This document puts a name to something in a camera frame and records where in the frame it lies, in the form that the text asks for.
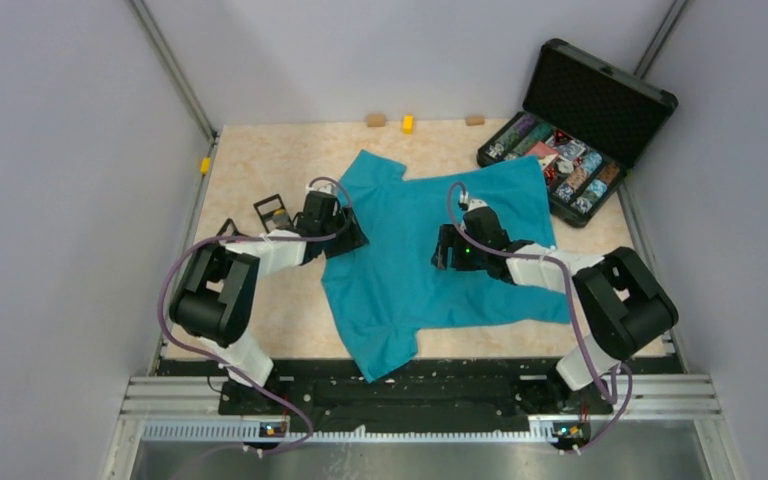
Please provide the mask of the teal t-shirt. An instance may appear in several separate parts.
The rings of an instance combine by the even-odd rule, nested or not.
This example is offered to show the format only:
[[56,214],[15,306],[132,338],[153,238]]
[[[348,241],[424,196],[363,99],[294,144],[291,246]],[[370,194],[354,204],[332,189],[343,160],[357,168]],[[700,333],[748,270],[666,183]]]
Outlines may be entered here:
[[439,270],[431,262],[439,228],[450,220],[447,192],[457,181],[486,201],[514,238],[555,245],[535,158],[413,180],[405,172],[404,164],[363,150],[340,179],[369,243],[327,260],[322,285],[340,338],[366,380],[409,362],[422,329],[569,322],[562,293],[511,285],[483,271]]

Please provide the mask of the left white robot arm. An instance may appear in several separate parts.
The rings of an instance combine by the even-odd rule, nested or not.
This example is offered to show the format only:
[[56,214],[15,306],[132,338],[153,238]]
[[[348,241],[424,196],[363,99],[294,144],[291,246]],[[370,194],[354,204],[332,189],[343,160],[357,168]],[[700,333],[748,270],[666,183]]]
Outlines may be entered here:
[[244,385],[243,401],[257,413],[279,404],[280,386],[269,379],[273,360],[249,333],[258,281],[319,257],[331,259],[368,245],[345,187],[317,177],[306,187],[301,210],[288,211],[274,194],[255,203],[264,228],[242,233],[232,219],[218,234],[198,243],[184,258],[185,270],[161,312],[196,338],[198,353],[226,368]]

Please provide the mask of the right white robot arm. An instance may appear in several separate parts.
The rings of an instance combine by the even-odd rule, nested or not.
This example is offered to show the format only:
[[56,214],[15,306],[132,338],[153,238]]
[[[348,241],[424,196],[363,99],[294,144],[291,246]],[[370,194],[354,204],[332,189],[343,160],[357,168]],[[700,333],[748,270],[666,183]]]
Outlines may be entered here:
[[486,202],[464,194],[459,206],[461,219],[439,227],[435,268],[483,271],[509,285],[561,293],[582,308],[589,331],[573,326],[575,348],[548,375],[554,409],[574,411],[586,400],[586,387],[676,325],[674,302],[635,250],[581,254],[513,240]]

